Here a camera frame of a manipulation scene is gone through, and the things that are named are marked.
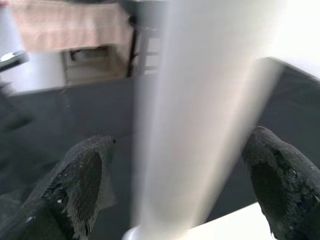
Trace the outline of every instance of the black object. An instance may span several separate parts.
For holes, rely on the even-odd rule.
[[[8,53],[0,58],[0,72],[16,67],[28,61],[24,51]],[[32,119],[5,94],[5,85],[0,85],[0,132],[8,132],[20,128]]]
[[[28,57],[24,51],[16,51],[5,54],[0,58],[0,72],[26,63]]]
[[[0,231],[0,239],[87,239],[99,210],[113,201],[107,189],[114,146],[109,136],[73,146]]]
[[[275,238],[320,239],[320,170],[261,126],[253,130],[242,158]]]

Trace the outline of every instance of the cloth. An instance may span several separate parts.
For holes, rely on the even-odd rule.
[[[132,28],[119,3],[79,4],[63,0],[9,0],[27,52],[117,45],[127,56]]]

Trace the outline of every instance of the white pole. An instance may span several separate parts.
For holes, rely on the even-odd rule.
[[[274,85],[276,69],[256,77],[253,64],[280,1],[170,1],[159,77],[139,86],[151,106],[139,110],[144,177],[125,239],[179,239],[207,216]]]

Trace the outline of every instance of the beige towel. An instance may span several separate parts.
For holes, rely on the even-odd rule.
[[[28,52],[118,45],[126,55],[132,29],[118,3],[74,4],[63,0],[9,0]]]

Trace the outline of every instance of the white tube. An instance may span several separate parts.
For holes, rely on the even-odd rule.
[[[139,226],[125,238],[179,239],[207,216],[274,85],[274,68],[252,70],[280,1],[170,2],[159,77],[144,89],[151,106],[138,116]]]

